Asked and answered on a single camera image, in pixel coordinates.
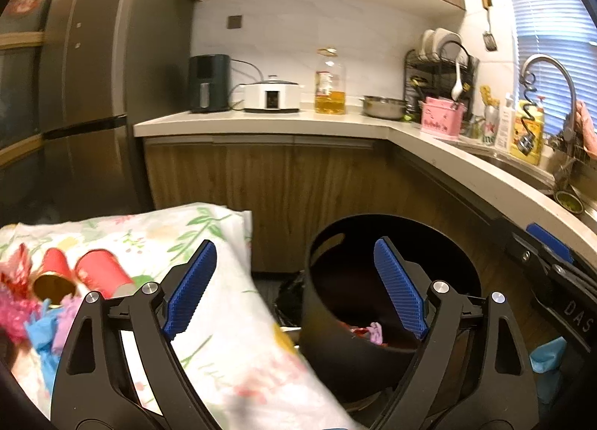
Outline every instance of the stainless steel pot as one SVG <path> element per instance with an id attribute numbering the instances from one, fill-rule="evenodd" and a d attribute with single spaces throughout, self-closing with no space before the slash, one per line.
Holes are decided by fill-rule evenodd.
<path id="1" fill-rule="evenodd" d="M 404 117 L 407 102 L 386 97 L 363 98 L 363 113 L 370 117 L 384 118 L 387 120 L 400 120 Z"/>

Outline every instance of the pink basket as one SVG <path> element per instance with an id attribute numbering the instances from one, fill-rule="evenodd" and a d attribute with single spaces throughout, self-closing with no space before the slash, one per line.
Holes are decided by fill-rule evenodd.
<path id="1" fill-rule="evenodd" d="M 453 104 L 452 100 L 427 97 L 427 103 L 423 103 L 421 115 L 422 132 L 440 139 L 458 140 L 466 107 L 463 103 L 459 103 L 458 108 L 452 108 Z"/>

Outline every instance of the blue gripper pad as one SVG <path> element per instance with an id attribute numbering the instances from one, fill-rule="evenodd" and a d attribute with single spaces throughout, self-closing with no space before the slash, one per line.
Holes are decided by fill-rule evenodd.
<path id="1" fill-rule="evenodd" d="M 568 263 L 574 263 L 570 249 L 545 228 L 536 223 L 531 223 L 527 226 L 526 232 L 530 233 L 545 246 L 551 248 L 551 251 L 553 251 L 553 253 L 559 256 L 562 260 L 565 260 Z"/>
<path id="2" fill-rule="evenodd" d="M 209 242 L 205 248 L 191 259 L 190 267 L 183 280 L 172 294 L 168 304 L 168 319 L 163 332 L 172 341 L 177 334 L 186 331 L 195 309 L 199 305 L 211 276 L 216 271 L 216 246 Z"/>
<path id="3" fill-rule="evenodd" d="M 425 322 L 423 298 L 385 240 L 375 242 L 373 259 L 404 329 L 412 332 L 417 339 L 423 339 L 429 329 Z"/>

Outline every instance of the faucet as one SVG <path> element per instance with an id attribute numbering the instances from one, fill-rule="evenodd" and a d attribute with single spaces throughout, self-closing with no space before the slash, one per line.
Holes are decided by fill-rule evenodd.
<path id="1" fill-rule="evenodd" d="M 557 61 L 556 58 L 551 57 L 548 54 L 534 54 L 534 55 L 530 56 L 524 62 L 524 65 L 521 68 L 521 76 L 519 79 L 520 83 L 526 87 L 525 98 L 527 101 L 529 101 L 529 103 L 535 104 L 532 100 L 530 100 L 526 96 L 527 92 L 537 91 L 537 89 L 534 86 L 532 86 L 533 83 L 535 83 L 535 75 L 533 73 L 529 72 L 529 68 L 538 62 L 546 62 L 546 63 L 552 64 L 553 66 L 555 66 L 558 70 L 560 70 L 562 72 L 563 77 L 566 79 L 566 82 L 568 82 L 568 88 L 570 89 L 570 97 L 572 100 L 572 105 L 570 107 L 570 117 L 567 122 L 564 121 L 563 139 L 567 144 L 566 153 L 568 154 L 568 157 L 573 158 L 574 157 L 574 145 L 575 145 L 575 141 L 576 141 L 576 130 L 575 130 L 576 88 L 574 88 L 574 83 L 572 82 L 572 77 L 570 76 L 570 73 L 568 73 L 568 70 L 565 69 L 563 64 L 560 63 L 559 61 Z M 532 115 L 530 115 L 530 113 L 526 110 L 526 108 L 524 109 L 524 111 L 527 115 L 529 115 L 529 119 L 533 119 Z M 518 145 L 518 149 L 523 154 L 525 153 L 525 150 L 526 150 L 525 146 L 528 146 L 529 140 L 530 140 L 530 144 L 531 144 L 531 148 L 532 148 L 532 141 L 534 140 L 534 137 L 535 137 L 534 134 L 532 134 L 527 128 L 526 128 L 526 131 L 527 131 L 527 134 L 523 136 L 524 139 L 521 139 L 521 141 L 519 142 L 519 145 Z"/>

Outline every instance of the countertop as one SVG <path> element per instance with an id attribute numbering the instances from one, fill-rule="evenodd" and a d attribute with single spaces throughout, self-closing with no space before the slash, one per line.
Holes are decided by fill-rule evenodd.
<path id="1" fill-rule="evenodd" d="M 597 267 L 597 235 L 556 202 L 514 176 L 420 131 L 417 124 L 370 118 L 356 112 L 182 112 L 134 126 L 135 137 L 214 134 L 286 134 L 386 139 L 443 171 L 526 228 L 538 223 Z"/>

